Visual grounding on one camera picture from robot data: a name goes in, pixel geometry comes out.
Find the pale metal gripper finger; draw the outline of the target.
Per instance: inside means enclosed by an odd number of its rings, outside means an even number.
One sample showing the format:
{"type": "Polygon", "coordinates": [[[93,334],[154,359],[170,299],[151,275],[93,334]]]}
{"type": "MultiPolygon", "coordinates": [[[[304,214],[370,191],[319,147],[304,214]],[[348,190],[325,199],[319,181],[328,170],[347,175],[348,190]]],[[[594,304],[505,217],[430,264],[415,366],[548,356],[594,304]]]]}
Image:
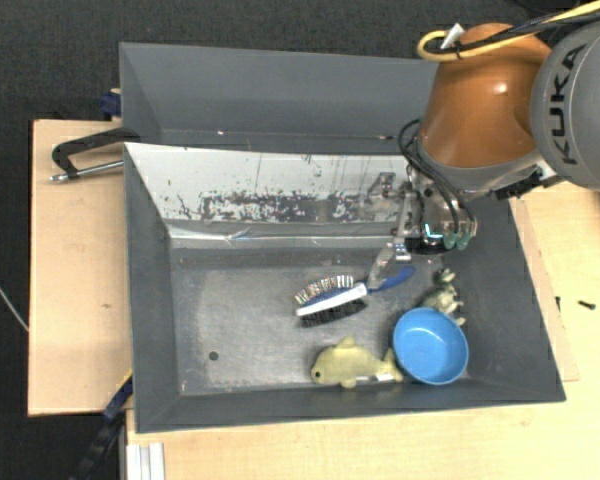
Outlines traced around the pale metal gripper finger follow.
{"type": "Polygon", "coordinates": [[[376,256],[367,277],[369,290],[387,290],[412,277],[412,257],[403,243],[387,244],[376,256]]]}
{"type": "Polygon", "coordinates": [[[394,172],[381,172],[371,184],[360,204],[365,218],[395,218],[404,202],[404,190],[395,184],[394,172]]]}

